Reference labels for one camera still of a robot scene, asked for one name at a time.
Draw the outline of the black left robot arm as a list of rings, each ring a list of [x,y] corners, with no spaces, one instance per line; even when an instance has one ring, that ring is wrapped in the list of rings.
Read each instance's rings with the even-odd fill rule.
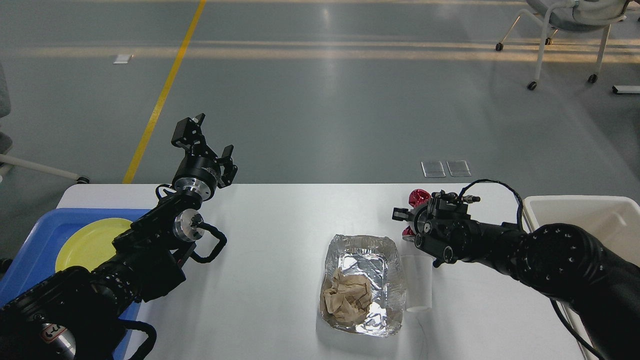
[[[115,254],[95,269],[57,271],[1,308],[3,360],[112,360],[128,331],[146,335],[133,360],[153,350],[157,331],[122,314],[133,303],[167,296],[185,282],[192,259],[212,262],[227,237],[199,214],[216,189],[232,184],[233,146],[215,153],[202,133],[204,113],[178,121],[171,144],[182,162],[158,203],[112,241]]]

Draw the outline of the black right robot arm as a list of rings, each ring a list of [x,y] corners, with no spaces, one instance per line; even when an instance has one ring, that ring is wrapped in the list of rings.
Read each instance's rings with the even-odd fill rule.
[[[433,266],[483,264],[546,296],[562,325],[599,360],[639,354],[640,271],[582,227],[551,223],[527,233],[517,202],[515,223],[482,223],[468,206],[480,197],[415,189],[409,208],[391,217],[406,222],[405,240],[434,258]]]

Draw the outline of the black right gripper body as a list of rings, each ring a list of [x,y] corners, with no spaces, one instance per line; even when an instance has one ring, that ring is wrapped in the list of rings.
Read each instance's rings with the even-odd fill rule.
[[[409,225],[407,226],[407,237],[414,239],[421,234],[430,234],[430,203],[423,202],[416,206],[413,206],[409,210]]]

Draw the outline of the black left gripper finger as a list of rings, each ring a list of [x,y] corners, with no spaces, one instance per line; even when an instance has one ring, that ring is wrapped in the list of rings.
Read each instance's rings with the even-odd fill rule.
[[[201,113],[178,121],[171,138],[171,145],[184,150],[186,155],[206,155],[206,138],[202,133],[202,123],[205,118],[206,115]]]
[[[233,184],[234,178],[238,173],[238,167],[233,161],[234,145],[227,145],[222,150],[222,155],[217,158],[217,164],[221,168],[220,176],[217,180],[217,188],[222,189]]]

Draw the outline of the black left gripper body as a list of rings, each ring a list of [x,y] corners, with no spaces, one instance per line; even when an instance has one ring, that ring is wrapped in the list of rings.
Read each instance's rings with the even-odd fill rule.
[[[206,147],[205,155],[187,155],[180,163],[172,180],[175,191],[192,192],[203,202],[210,200],[218,189],[221,168],[218,156]]]

